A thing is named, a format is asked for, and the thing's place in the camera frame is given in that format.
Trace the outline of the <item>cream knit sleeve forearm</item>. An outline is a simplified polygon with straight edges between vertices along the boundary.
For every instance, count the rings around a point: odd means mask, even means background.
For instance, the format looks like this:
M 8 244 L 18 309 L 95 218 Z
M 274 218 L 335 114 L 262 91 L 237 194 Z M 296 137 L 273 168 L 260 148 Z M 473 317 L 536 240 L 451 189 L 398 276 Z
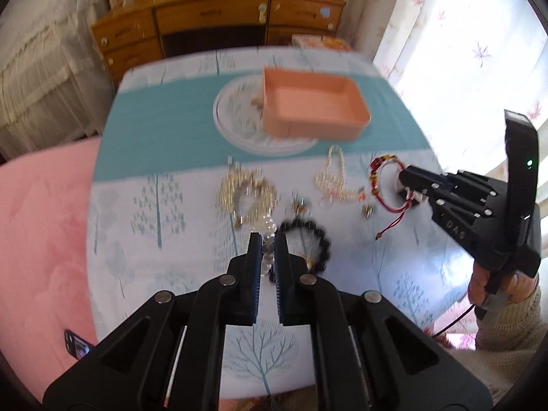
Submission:
M 448 353 L 489 390 L 494 403 L 514 386 L 537 352 L 547 332 L 540 315 L 541 290 L 526 300 L 506 306 L 494 325 L 478 325 L 475 349 Z

